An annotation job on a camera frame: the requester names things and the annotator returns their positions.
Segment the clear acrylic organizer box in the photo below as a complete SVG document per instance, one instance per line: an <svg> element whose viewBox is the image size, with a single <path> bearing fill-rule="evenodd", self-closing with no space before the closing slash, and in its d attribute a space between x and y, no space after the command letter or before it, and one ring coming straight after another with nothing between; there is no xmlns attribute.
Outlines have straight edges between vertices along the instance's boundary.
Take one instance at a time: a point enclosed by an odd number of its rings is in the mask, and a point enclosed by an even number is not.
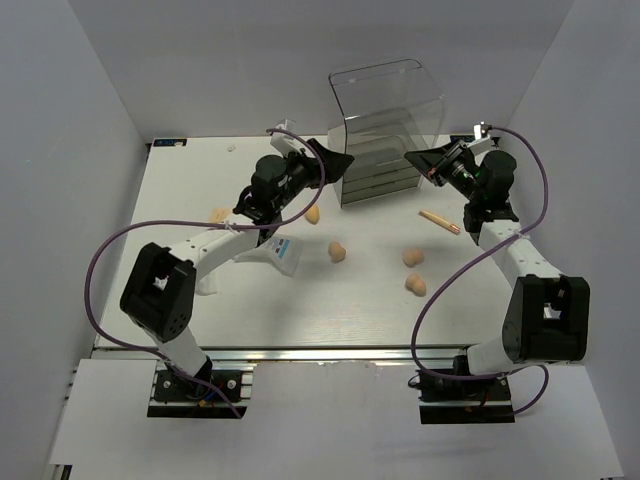
<svg viewBox="0 0 640 480"><path fill-rule="evenodd" d="M340 114L328 148L354 157L335 184L340 206L420 187L405 154L434 147L445 117L444 95L427 68L404 58L336 71L328 80Z"/></svg>

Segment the white blue sachet packet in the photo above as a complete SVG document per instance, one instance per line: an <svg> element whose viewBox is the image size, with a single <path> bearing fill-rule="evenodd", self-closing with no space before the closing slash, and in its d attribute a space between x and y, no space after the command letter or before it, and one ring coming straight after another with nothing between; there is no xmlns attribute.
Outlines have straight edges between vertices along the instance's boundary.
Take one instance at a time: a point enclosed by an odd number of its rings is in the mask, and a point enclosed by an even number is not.
<svg viewBox="0 0 640 480"><path fill-rule="evenodd" d="M235 263L265 263L279 273L293 277L303 252L304 242L292 236L274 235L259 247L241 253Z"/></svg>

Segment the beige makeup tube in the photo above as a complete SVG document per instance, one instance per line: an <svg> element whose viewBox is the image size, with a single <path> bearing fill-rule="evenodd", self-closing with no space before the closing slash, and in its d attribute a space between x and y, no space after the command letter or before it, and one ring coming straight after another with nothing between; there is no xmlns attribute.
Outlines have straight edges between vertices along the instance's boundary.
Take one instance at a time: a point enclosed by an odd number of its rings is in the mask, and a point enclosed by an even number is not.
<svg viewBox="0 0 640 480"><path fill-rule="evenodd" d="M231 207L216 207L213 209L209 217L209 222L222 223L229 217L231 213L232 213Z"/></svg>

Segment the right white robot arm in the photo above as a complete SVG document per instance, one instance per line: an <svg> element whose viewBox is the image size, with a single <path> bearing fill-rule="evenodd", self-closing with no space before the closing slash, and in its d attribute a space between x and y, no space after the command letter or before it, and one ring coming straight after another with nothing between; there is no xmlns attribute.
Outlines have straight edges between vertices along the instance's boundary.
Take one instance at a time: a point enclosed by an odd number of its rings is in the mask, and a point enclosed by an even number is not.
<svg viewBox="0 0 640 480"><path fill-rule="evenodd" d="M576 362L587 347L590 286L567 276L531 243L528 228L514 213L509 192L516 160L502 150L475 160L474 148L461 141L406 153L406 160L436 186L450 184L467 200L464 229L493 259L512 288L499 335L468 346L454 358L453 390L472 399L488 379L528 365Z"/></svg>

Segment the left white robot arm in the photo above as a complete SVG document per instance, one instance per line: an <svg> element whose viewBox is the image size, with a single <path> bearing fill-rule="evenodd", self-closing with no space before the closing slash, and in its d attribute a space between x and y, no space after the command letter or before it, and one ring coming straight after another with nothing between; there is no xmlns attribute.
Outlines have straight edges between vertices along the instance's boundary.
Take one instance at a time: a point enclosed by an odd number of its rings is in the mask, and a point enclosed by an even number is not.
<svg viewBox="0 0 640 480"><path fill-rule="evenodd" d="M218 228L171 247L156 243L139 252L120 299L121 310L153 340L177 387L199 399L211 387L212 362L188 324L198 284L219 266L266 243L283 225L282 212L303 190L338 182L353 156L304 141L281 129L275 152L261 157L231 215Z"/></svg>

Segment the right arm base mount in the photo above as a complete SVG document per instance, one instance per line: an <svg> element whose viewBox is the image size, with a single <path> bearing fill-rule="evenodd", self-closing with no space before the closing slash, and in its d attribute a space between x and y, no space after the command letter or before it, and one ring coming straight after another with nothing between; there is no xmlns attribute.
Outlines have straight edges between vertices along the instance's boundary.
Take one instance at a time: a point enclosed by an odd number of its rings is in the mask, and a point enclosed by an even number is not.
<svg viewBox="0 0 640 480"><path fill-rule="evenodd" d="M407 382L418 393L423 425L480 425L515 422L505 379L453 381L417 371Z"/></svg>

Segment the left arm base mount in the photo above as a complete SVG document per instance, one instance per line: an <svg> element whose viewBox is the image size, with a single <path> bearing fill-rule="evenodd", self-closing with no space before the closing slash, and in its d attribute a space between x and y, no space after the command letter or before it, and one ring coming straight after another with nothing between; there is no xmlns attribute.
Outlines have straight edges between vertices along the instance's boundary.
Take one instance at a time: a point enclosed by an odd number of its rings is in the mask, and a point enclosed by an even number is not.
<svg viewBox="0 0 640 480"><path fill-rule="evenodd" d="M233 405L208 386L189 382L159 363L152 378L147 416L164 419L240 419L247 411L253 365L222 362L214 365L210 382Z"/></svg>

